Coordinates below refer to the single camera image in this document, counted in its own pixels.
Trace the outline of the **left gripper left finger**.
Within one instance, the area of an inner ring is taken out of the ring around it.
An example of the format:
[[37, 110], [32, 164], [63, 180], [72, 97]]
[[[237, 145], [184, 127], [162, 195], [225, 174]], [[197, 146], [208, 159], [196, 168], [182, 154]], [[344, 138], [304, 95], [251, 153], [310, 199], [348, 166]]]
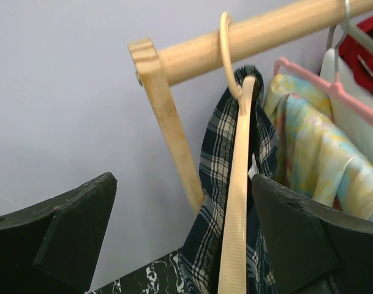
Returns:
[[106, 172], [0, 216], [0, 293], [86, 293], [116, 190], [116, 178]]

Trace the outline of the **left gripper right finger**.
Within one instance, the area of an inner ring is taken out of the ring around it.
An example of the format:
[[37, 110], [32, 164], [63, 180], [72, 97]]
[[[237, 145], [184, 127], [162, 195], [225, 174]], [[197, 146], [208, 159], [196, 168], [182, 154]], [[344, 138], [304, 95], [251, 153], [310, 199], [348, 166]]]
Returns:
[[252, 178], [279, 293], [373, 293], [373, 222]]

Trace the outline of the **cream plastic hanger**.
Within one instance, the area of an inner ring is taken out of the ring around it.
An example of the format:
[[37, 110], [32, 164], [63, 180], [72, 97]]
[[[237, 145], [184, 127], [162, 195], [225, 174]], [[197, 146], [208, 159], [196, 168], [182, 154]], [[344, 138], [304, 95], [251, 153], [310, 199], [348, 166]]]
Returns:
[[228, 82], [228, 89], [230, 90], [230, 94], [237, 100], [239, 110], [220, 258], [217, 292], [221, 294], [247, 292], [247, 181], [249, 171], [250, 115], [255, 85], [255, 77], [252, 75], [248, 75], [243, 80], [242, 85], [238, 85], [235, 80], [228, 41], [228, 29], [231, 23], [231, 16], [228, 12], [223, 12], [219, 27], [220, 53]]

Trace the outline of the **pastel floral skirt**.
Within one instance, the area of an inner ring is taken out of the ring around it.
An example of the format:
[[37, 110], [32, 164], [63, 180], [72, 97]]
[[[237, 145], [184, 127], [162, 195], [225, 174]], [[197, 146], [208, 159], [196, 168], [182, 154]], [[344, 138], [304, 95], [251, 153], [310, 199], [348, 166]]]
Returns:
[[279, 137], [275, 180], [373, 222], [373, 165], [334, 125], [329, 98], [305, 80], [279, 74], [263, 109]]

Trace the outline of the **navy plaid skirt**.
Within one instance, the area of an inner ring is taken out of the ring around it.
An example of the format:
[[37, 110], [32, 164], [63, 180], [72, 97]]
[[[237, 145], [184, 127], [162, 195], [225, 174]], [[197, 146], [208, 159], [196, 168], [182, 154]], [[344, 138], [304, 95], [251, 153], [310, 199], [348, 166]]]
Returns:
[[[250, 116], [249, 158], [258, 172], [272, 178], [277, 168], [278, 137], [263, 111], [263, 78], [255, 66], [234, 72], [237, 84], [255, 77]], [[238, 102], [230, 91], [220, 98], [206, 128], [199, 176], [205, 196], [180, 253], [180, 272], [189, 293], [217, 293], [227, 194], [238, 120]], [[252, 183], [247, 184], [246, 276], [248, 293], [277, 293], [268, 251], [254, 206]]]

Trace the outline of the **pink plastic hanger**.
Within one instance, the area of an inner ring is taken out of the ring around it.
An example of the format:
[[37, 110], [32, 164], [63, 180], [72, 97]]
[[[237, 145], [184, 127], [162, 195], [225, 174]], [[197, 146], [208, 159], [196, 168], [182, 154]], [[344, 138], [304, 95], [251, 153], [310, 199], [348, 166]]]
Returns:
[[348, 94], [339, 80], [339, 74], [336, 73], [334, 76], [334, 82], [330, 83], [318, 75], [310, 72], [309, 70], [299, 66], [294, 62], [290, 62], [287, 58], [280, 57], [274, 63], [274, 76], [279, 74], [279, 69], [284, 67], [288, 72], [297, 74], [300, 78], [308, 81], [316, 88], [323, 91], [328, 96], [336, 99], [342, 105], [354, 111], [364, 121], [373, 126], [373, 109], [361, 101], [357, 100], [350, 94]]

